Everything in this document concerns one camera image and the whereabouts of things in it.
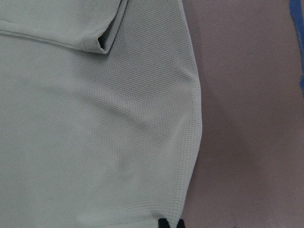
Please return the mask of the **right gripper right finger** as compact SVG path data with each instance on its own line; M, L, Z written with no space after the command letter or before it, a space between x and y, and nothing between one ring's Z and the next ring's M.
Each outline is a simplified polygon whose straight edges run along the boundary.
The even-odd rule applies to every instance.
M183 219L180 219L178 221L178 224L177 224L176 228L185 228L185 223L184 223Z

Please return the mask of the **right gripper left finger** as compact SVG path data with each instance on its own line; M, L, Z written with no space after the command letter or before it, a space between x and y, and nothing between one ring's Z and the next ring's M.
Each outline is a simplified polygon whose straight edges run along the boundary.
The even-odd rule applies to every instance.
M170 228L169 222L166 218L160 218L158 220L158 228Z

